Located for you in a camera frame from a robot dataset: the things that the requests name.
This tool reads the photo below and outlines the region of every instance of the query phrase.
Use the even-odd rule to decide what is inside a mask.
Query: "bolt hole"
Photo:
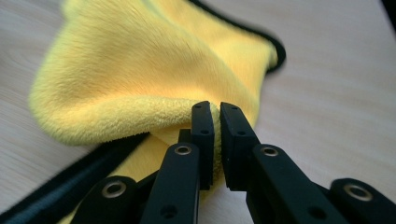
[[[105,198],[117,198],[121,196],[126,190],[126,185],[117,180],[114,182],[107,183],[102,189],[102,195]]]
[[[187,155],[191,153],[191,148],[190,147],[177,147],[175,149],[176,154],[178,155]]]
[[[373,199],[373,194],[367,189],[359,187],[353,184],[347,184],[344,186],[344,191],[351,197],[361,200],[363,202],[369,202]]]
[[[323,209],[321,209],[319,207],[315,207],[315,206],[314,207],[309,207],[308,208],[308,213],[309,213],[309,215],[311,215],[311,217],[314,217],[316,219],[324,220],[327,217],[327,215],[323,211]]]
[[[161,216],[165,219],[173,218],[177,215],[177,209],[174,205],[165,205],[160,212]]]
[[[107,192],[112,194],[115,193],[117,191],[121,190],[121,185],[112,185],[110,187],[107,188]]]
[[[270,147],[262,148],[261,152],[265,156],[272,156],[272,157],[277,156],[279,154],[276,149]]]

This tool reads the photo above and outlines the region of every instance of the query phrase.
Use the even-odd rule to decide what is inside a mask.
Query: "metal screw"
[[[176,154],[181,155],[181,156],[188,155],[191,153],[191,151],[192,151],[192,149],[190,147],[185,147],[185,146],[177,147],[175,149]]]
[[[275,157],[279,154],[279,152],[277,152],[276,149],[271,148],[271,147],[264,147],[260,150],[260,152],[262,154],[264,154],[265,156],[271,156],[271,157]]]
[[[105,185],[102,189],[102,195],[105,198],[117,198],[121,196],[125,190],[126,185],[123,182],[116,180]]]
[[[344,191],[351,197],[364,202],[370,202],[373,199],[373,194],[367,189],[354,184],[346,184]]]

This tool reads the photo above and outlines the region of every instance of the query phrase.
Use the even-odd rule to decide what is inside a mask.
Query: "yellow microfiber towel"
[[[138,181],[190,128],[191,107],[209,101],[220,179],[219,103],[240,106],[254,126],[264,75],[283,62],[279,44],[186,0],[68,0],[63,10],[30,95],[39,126],[73,146],[150,132],[113,172]]]

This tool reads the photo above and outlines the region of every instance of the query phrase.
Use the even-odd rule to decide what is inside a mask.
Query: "wooden table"
[[[265,79],[256,133],[324,187],[362,180],[396,202],[396,43],[379,1],[212,0],[270,30],[288,59]],[[66,147],[35,124],[27,96],[63,19],[55,0],[0,3],[0,212],[90,147]],[[225,187],[200,223],[251,223],[245,194]]]

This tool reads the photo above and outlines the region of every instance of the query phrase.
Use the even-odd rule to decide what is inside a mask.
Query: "fuzzy fabric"
[[[254,126],[264,75],[277,64],[272,42],[185,0],[68,0],[63,11],[31,90],[38,125],[72,146],[150,132],[114,172],[139,180],[190,128],[191,107],[209,101],[220,179],[219,104],[238,105]]]

